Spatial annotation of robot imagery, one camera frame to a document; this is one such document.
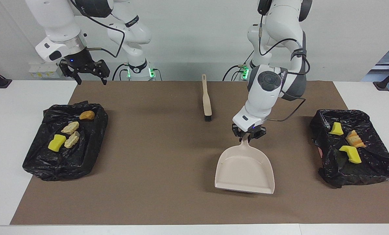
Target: cable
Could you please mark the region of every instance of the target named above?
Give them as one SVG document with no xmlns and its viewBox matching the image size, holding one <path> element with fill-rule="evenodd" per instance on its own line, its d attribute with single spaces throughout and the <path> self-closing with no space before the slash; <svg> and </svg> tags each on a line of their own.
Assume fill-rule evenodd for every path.
<svg viewBox="0 0 389 235">
<path fill-rule="evenodd" d="M 121 71 L 119 72 L 119 80 L 120 80 L 120 81 L 122 80 L 122 77 L 121 77 L 120 75 L 122 74 L 123 71 L 128 71 L 128 70 L 127 70 L 127 69 L 124 69 L 124 70 L 121 70 Z"/>
<path fill-rule="evenodd" d="M 244 61 L 244 65 L 247 63 L 248 59 L 253 55 L 253 53 L 254 53 L 254 50 L 253 50 L 253 52 L 251 52 L 251 54 L 248 56 L 248 58 Z"/>
<path fill-rule="evenodd" d="M 160 79 L 163 81 L 163 77 L 161 76 L 161 71 L 159 69 L 153 69 L 152 71 L 158 71 L 158 73 L 160 73 Z"/>
<path fill-rule="evenodd" d="M 289 119 L 291 116 L 293 116 L 293 114 L 295 114 L 296 111 L 297 111 L 297 110 L 302 106 L 302 104 L 305 103 L 305 101 L 306 101 L 306 98 L 296 97 L 296 96 L 293 96 L 293 95 L 289 95 L 289 94 L 287 94 L 286 92 L 284 92 L 283 90 L 281 90 L 281 92 L 282 92 L 283 94 L 287 95 L 287 96 L 290 96 L 291 98 L 298 99 L 298 100 L 302 100 L 302 102 L 301 102 L 301 103 L 298 105 L 298 107 L 296 107 L 296 109 L 293 110 L 293 112 L 290 113 L 290 115 L 287 116 L 285 119 L 278 120 L 278 119 L 269 118 L 269 119 L 267 119 L 267 120 L 269 120 L 269 121 L 275 121 L 275 122 L 284 122 L 284 121 L 286 121 L 286 120 Z"/>
<path fill-rule="evenodd" d="M 116 54 L 116 55 L 113 55 L 112 52 L 110 52 L 110 51 L 108 51 L 107 49 L 104 49 L 104 48 L 100 48 L 100 47 L 97 47 L 97 48 L 88 48 L 89 51 L 104 51 L 104 52 L 109 53 L 113 58 L 117 58 L 117 56 L 118 56 L 119 53 L 120 53 L 120 49 L 122 48 L 123 42 L 124 42 L 124 40 L 125 40 L 125 33 L 124 33 L 123 31 L 121 31 L 121 30 L 118 30 L 118 29 L 116 29 L 116 28 L 109 27 L 109 26 L 107 26 L 107 25 L 105 25 L 105 24 L 102 24 L 102 23 L 100 23 L 99 21 L 97 21 L 97 20 L 91 18 L 89 15 L 87 15 L 85 12 L 83 12 L 83 11 L 74 3 L 73 0 L 70 0 L 70 2 L 74 5 L 74 7 L 75 7 L 83 16 L 89 18 L 91 21 L 95 22 L 96 24 L 99 24 L 99 25 L 101 25 L 101 26 L 103 26 L 103 27 L 105 27 L 105 28 L 108 28 L 108 29 L 111 29 L 111 30 L 118 31 L 118 32 L 122 33 L 122 35 L 123 35 L 123 36 L 122 36 L 122 41 L 120 42 L 120 45 L 119 45 L 119 48 L 117 49 L 117 54 Z"/>
<path fill-rule="evenodd" d="M 115 72 L 114 72 L 114 75 L 112 76 L 112 81 L 115 81 L 116 73 L 117 73 L 117 71 L 120 69 L 120 67 L 122 67 L 122 66 L 129 66 L 129 64 L 127 64 L 127 63 L 120 64 L 120 65 L 116 68 L 116 70 L 115 70 Z"/>
<path fill-rule="evenodd" d="M 287 72 L 288 74 L 294 74 L 294 75 L 306 75 L 311 71 L 311 64 L 309 63 L 308 59 L 306 59 L 306 56 L 302 55 L 302 60 L 306 62 L 308 65 L 308 70 L 305 73 L 293 73 L 293 72 Z"/>
<path fill-rule="evenodd" d="M 253 55 L 253 53 L 254 53 L 254 51 L 251 52 L 251 54 L 248 56 L 248 58 L 244 61 L 244 63 L 242 65 L 245 65 L 247 63 L 248 59 Z M 231 71 L 233 68 L 236 68 L 236 67 L 239 67 L 240 69 L 235 73 L 241 72 L 241 70 L 242 70 L 241 65 L 234 65 L 234 66 L 230 67 L 229 70 L 225 73 L 225 76 L 223 76 L 222 82 L 225 81 L 225 78 L 228 75 L 229 71 Z M 234 80 L 235 73 L 232 75 L 231 82 Z"/>
<path fill-rule="evenodd" d="M 300 43 L 296 40 L 296 39 L 283 39 L 279 42 L 277 42 L 276 44 L 274 44 L 274 46 L 272 46 L 268 51 L 266 51 L 264 54 L 261 52 L 261 36 L 263 35 L 263 15 L 261 16 L 261 21 L 260 21 L 260 29 L 259 29 L 259 33 L 258 33 L 258 50 L 260 52 L 260 55 L 264 56 L 264 55 L 267 55 L 268 52 L 270 52 L 272 49 L 274 49 L 277 45 L 279 45 L 280 43 L 282 42 L 285 42 L 285 41 L 294 41 L 296 42 L 299 47 L 302 47 L 300 45 Z"/>
<path fill-rule="evenodd" d="M 230 68 L 228 69 L 228 71 L 226 71 L 225 75 L 223 76 L 222 82 L 225 81 L 226 75 L 228 75 L 229 71 L 231 71 L 231 70 L 234 69 L 234 68 L 237 68 L 238 66 L 239 66 L 239 65 L 234 65 L 234 66 L 230 67 Z"/>
<path fill-rule="evenodd" d="M 241 73 L 241 69 L 239 71 L 235 71 L 235 73 L 232 75 L 231 82 L 235 81 L 236 78 L 235 74 L 237 73 Z"/>
</svg>

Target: wooden handle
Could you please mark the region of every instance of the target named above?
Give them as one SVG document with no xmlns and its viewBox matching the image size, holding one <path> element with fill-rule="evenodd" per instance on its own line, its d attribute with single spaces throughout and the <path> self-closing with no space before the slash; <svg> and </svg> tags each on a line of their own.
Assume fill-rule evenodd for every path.
<svg viewBox="0 0 389 235">
<path fill-rule="evenodd" d="M 205 116 L 212 115 L 212 107 L 210 104 L 210 98 L 208 94 L 208 85 L 206 81 L 206 74 L 202 75 L 202 85 L 203 85 L 203 111 L 205 112 Z"/>
</svg>

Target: table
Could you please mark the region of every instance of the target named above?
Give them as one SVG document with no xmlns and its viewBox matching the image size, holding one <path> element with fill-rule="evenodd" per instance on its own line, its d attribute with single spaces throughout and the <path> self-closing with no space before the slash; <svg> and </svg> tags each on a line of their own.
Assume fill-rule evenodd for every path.
<svg viewBox="0 0 389 235">
<path fill-rule="evenodd" d="M 371 83 L 335 82 L 349 109 L 371 116 L 389 150 L 389 93 Z M 42 120 L 42 110 L 68 103 L 76 84 L 72 81 L 14 81 L 0 90 L 0 234 L 366 234 L 389 233 L 389 225 L 222 225 L 222 226 L 8 226 L 31 175 L 19 166 Z M 13 127 L 21 135 L 13 135 Z"/>
</svg>

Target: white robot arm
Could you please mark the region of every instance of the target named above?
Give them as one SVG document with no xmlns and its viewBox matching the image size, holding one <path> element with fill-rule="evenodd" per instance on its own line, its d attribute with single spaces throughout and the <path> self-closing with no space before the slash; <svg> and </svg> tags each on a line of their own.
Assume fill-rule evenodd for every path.
<svg viewBox="0 0 389 235">
<path fill-rule="evenodd" d="M 105 49 L 87 48 L 84 35 L 74 20 L 74 12 L 79 12 L 79 15 L 101 18 L 111 14 L 122 21 L 120 24 L 111 24 L 108 34 L 111 40 L 126 51 L 128 64 L 135 76 L 150 77 L 149 63 L 139 44 L 149 43 L 152 35 L 148 28 L 139 22 L 130 0 L 26 0 L 26 4 L 47 34 L 35 47 L 36 51 L 46 61 L 64 57 L 65 59 L 60 61 L 60 68 L 65 76 L 73 77 L 80 84 L 78 73 L 92 73 L 106 84 L 110 73 L 103 60 L 92 60 L 89 51 Z"/>
<path fill-rule="evenodd" d="M 242 137 L 254 133 L 257 134 L 255 137 L 261 137 L 265 129 L 262 135 L 258 132 L 268 119 L 277 98 L 291 101 L 303 95 L 307 73 L 305 66 L 308 62 L 305 33 L 299 21 L 308 15 L 311 3 L 311 0 L 259 1 L 258 11 L 263 15 L 265 23 L 253 25 L 248 31 L 248 39 L 254 47 L 250 63 L 253 70 L 248 82 L 248 100 L 232 119 L 235 135 Z M 289 70 L 269 66 L 272 57 L 269 50 L 276 46 L 289 49 Z"/>
</svg>

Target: power outlet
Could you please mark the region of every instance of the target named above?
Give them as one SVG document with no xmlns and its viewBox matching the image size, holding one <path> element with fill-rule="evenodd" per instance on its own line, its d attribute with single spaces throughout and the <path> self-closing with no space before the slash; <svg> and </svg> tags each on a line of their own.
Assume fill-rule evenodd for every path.
<svg viewBox="0 0 389 235">
<path fill-rule="evenodd" d="M 29 73 L 34 78 L 61 78 L 61 69 L 55 63 L 32 64 Z"/>
</svg>

